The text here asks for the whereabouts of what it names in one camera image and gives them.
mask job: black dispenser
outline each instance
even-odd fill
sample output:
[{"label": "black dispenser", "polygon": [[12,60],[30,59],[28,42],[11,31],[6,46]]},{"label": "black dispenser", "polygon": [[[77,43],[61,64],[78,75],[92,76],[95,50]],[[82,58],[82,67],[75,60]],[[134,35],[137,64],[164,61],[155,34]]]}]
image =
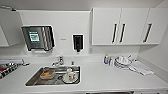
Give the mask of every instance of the black dispenser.
[{"label": "black dispenser", "polygon": [[83,35],[73,35],[74,49],[77,52],[83,49]]}]

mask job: sink basin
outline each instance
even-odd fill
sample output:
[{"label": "sink basin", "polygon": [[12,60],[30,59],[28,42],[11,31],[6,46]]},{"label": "sink basin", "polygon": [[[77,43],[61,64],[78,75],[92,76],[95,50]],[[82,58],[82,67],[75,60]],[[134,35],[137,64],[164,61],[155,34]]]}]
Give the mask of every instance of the sink basin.
[{"label": "sink basin", "polygon": [[[64,76],[67,73],[67,69],[71,68],[72,72],[77,74],[77,79],[72,83],[66,83]],[[50,70],[54,73],[52,79],[41,79],[40,75],[45,71]],[[78,84],[80,82],[80,66],[60,66],[60,67],[44,67],[40,68],[25,84],[26,86],[37,86],[37,85],[63,85],[63,84]]]}]

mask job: faucet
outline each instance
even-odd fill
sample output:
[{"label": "faucet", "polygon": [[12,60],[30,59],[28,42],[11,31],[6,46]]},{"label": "faucet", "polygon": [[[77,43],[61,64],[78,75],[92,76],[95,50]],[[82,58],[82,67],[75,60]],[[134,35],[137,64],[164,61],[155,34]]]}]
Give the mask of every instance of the faucet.
[{"label": "faucet", "polygon": [[59,57],[57,57],[57,58],[58,58],[58,61],[57,61],[57,62],[54,62],[54,63],[52,64],[52,66],[58,67],[58,66],[60,66],[60,65],[64,65],[63,56],[59,56]]}]

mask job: bottle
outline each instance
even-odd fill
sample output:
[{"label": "bottle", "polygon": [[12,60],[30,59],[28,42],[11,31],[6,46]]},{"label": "bottle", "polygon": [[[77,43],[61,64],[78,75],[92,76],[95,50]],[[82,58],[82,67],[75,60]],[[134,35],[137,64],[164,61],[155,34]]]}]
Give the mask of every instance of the bottle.
[{"label": "bottle", "polygon": [[108,64],[108,62],[109,62],[108,58],[109,58],[109,57],[108,57],[108,54],[106,54],[106,56],[104,57],[104,63],[105,63],[105,64]]}]

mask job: upper cabinet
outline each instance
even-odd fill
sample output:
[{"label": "upper cabinet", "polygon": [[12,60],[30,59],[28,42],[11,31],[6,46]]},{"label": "upper cabinet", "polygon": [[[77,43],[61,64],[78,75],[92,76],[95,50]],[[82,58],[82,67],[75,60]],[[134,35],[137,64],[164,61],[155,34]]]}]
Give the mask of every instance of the upper cabinet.
[{"label": "upper cabinet", "polygon": [[117,44],[139,44],[148,8],[122,8]]},{"label": "upper cabinet", "polygon": [[167,8],[151,8],[140,44],[159,44],[168,24]]},{"label": "upper cabinet", "polygon": [[0,9],[0,47],[23,42],[22,21],[16,11]]},{"label": "upper cabinet", "polygon": [[92,45],[158,44],[168,23],[167,9],[93,8]]},{"label": "upper cabinet", "polygon": [[93,45],[115,45],[121,8],[94,8],[92,24]]}]

